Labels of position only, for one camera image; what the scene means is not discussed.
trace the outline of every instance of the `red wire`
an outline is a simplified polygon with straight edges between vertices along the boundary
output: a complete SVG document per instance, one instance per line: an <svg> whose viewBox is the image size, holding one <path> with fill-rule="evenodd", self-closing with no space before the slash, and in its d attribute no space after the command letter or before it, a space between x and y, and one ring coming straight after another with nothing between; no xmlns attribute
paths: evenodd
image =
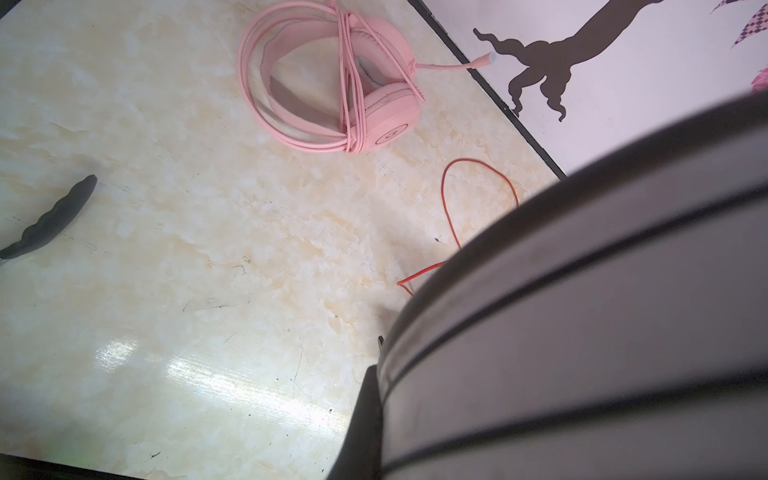
<svg viewBox="0 0 768 480"><path fill-rule="evenodd" d="M495 168L491 167L484 161L475 160L474 158L457 158L456 160L452 161L450 164L448 164L447 167L445 167L445 170L442 171L442 182L440 183L440 196L442 197L442 208L445 210L445 217L448 219L448 225L451 227L451 233L453 234L453 240L456 241L456 246L460 250L462 248L462 245L458 241L458 237L456 236L456 230L453 228L453 222L451 221L451 214L448 213L448 205L445 203L445 176L448 175L448 169L453 165L457 164L458 162L472 162L473 164L479 164L482 165L485 168L488 168L489 170L493 171L493 173L497 174L499 177L503 178L505 182L507 182L507 185L509 185L509 188L512 189L512 195L515 196L515 207L520 207L520 199L518 199L518 192L515 191L515 187L512 185L512 182L509 181L509 179L504 175L502 172L496 170ZM413 275L409 276L408 278L404 280L400 280L397 284L401 286L403 289L405 289L406 292L410 296L413 296L413 292L406 286L406 283L410 282L411 280L414 280L415 278L423 275L424 273L427 273L431 270L434 270L435 268L438 268L442 266L445 262L435 263L432 266L426 267L424 270L421 270L418 273L414 273Z"/></svg>

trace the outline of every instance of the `black stripe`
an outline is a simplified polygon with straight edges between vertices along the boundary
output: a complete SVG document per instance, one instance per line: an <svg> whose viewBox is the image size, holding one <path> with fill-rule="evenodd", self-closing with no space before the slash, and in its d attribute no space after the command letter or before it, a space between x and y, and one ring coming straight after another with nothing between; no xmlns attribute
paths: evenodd
<svg viewBox="0 0 768 480"><path fill-rule="evenodd" d="M752 190L728 197L724 200L718 200L715 203L697 208L696 210L692 210L687 214L682 214L672 220L659 223L655 226L647 228L646 230L630 235L629 237L625 237L622 240L613 242L606 247L595 250L592 253L588 253L581 258L566 263L564 266L561 266L555 270L550 271L549 273L546 273L543 276L540 276L536 280L532 280L525 286L507 293L495 302L483 307L479 311L473 313L471 316L465 318L461 322L448 329L441 336L434 339L416 356L410 359L408 363L406 363L405 367L403 367L397 376L387 385L387 390L382 399L382 404L386 403L389 395L392 393L397 384L423 359L425 359L441 346L445 345L459 333L475 325L476 323L487 319L494 313L509 306L510 304L521 300L528 295L536 293L546 286L558 282L559 280L563 280L566 276L570 276L579 272L580 270L588 268L598 261L606 260L607 258L612 257L618 253L622 253L625 250L635 248L648 240L658 240L658 237L661 235L666 235L674 232L675 230L679 230L680 228L700 223L717 214L722 214L729 210L735 210L753 202L760 201L766 197L766 195L768 195L768 184L762 184L759 187L753 188Z"/></svg>
<svg viewBox="0 0 768 480"><path fill-rule="evenodd" d="M739 375L646 392L629 399L617 398L588 406L580 406L546 416L500 425L430 445L387 463L384 465L382 473L387 475L398 468L428 458L475 448L492 442L508 441L515 437L542 435L557 430L576 428L589 422L615 420L627 415L652 413L680 404L765 392L767 386L768 366L761 366L759 369L742 372Z"/></svg>
<svg viewBox="0 0 768 480"><path fill-rule="evenodd" d="M527 200L469 242L414 293L386 336L379 374L386 371L392 346L430 305L509 245L609 191L690 159L705 147L735 142L748 131L766 127L768 91L746 95L642 138Z"/></svg>
<svg viewBox="0 0 768 480"><path fill-rule="evenodd" d="M435 19L435 16L432 14L432 12L429 11L429 8L424 5L424 2L422 2L422 0L408 0L408 3L410 3L411 6L415 8L415 10L419 13L419 15L424 18L424 21L427 22L430 27L432 27L432 30L435 31L437 36L440 37L440 40L442 40L445 46L448 47L448 49L451 51L451 53L453 53L458 61L463 64L468 64L469 60L467 59L466 55L464 55L464 53L458 49L458 46L453 42L453 40L451 40L451 38L448 36L448 33L446 33L445 29L442 27L442 25L440 25L440 22ZM523 126L517 116L512 113L512 110L509 109L509 106L502 100L501 97L498 96L496 91L491 88L491 85L485 81L482 75L480 75L480 73L474 68L470 68L469 73L472 75L472 78L474 78L475 81L480 84L480 87L483 89L483 91L491 98L491 100L493 100L493 103L496 104L496 106L502 111L502 113L504 113L509 121L512 122L515 128L518 129L520 135L522 135L525 141L531 145L534 151L538 154L539 157L541 157L541 159L544 161L544 163L547 164L552 172L554 172L554 174L557 175L560 180L566 178L567 175L563 173L563 170L560 169L554 160L552 160L552 157L549 156L547 151L536 141L535 138L533 138L531 132L529 132L528 129Z"/></svg>

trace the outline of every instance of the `scratch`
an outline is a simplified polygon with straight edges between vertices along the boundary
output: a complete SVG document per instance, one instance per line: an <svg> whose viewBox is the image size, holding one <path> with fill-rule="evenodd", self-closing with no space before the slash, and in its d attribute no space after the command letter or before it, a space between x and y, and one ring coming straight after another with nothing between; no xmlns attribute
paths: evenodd
<svg viewBox="0 0 768 480"><path fill-rule="evenodd" d="M299 367L301 367L301 359L304 357L304 347L301 347L301 354L299 355L299 365L296 366L296 373L293 374L293 396L291 399L296 398L296 376L299 375Z"/></svg>

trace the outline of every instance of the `headphone ear cup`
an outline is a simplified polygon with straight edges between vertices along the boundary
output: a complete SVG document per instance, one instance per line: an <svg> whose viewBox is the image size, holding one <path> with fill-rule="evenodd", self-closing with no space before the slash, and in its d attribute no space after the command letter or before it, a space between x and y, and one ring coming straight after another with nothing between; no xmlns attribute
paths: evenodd
<svg viewBox="0 0 768 480"><path fill-rule="evenodd" d="M411 130L422 110L413 90L403 82L385 85L366 95L365 106L367 132L363 151L381 148Z"/></svg>

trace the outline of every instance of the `desk surface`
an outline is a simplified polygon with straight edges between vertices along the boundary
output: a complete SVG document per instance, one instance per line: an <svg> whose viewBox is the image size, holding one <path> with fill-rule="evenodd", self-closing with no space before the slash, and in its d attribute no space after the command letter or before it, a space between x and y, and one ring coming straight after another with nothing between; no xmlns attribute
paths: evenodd
<svg viewBox="0 0 768 480"><path fill-rule="evenodd" d="M395 282L455 251L445 165L487 161L523 200L555 181L466 73L419 72L421 123L375 153L277 143L235 75L258 3L24 0L0 20L0 244L99 178L63 234L0 267L0 451L155 480L322 478L408 299ZM360 9L455 63L406 0ZM286 83L336 100L332 50L287 59ZM511 206L505 188L454 167L461 238Z"/></svg>

